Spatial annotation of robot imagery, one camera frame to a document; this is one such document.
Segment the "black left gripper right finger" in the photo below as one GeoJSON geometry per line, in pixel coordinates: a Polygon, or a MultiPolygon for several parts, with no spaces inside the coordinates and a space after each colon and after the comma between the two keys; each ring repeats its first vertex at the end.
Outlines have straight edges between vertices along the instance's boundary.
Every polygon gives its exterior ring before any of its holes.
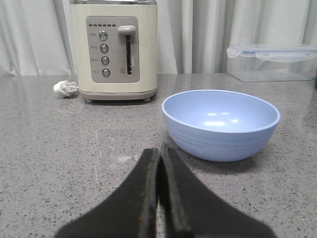
{"type": "Polygon", "coordinates": [[[160,202],[168,238],[274,238],[260,222],[210,191],[186,166],[175,149],[160,151],[160,202]]]}

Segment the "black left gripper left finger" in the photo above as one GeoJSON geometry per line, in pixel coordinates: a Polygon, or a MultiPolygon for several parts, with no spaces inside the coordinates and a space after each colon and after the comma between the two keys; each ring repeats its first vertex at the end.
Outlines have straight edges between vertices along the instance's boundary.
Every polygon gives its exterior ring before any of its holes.
{"type": "Polygon", "coordinates": [[[68,223],[57,238],[154,238],[159,150],[145,149],[128,177],[102,203],[68,223]]]}

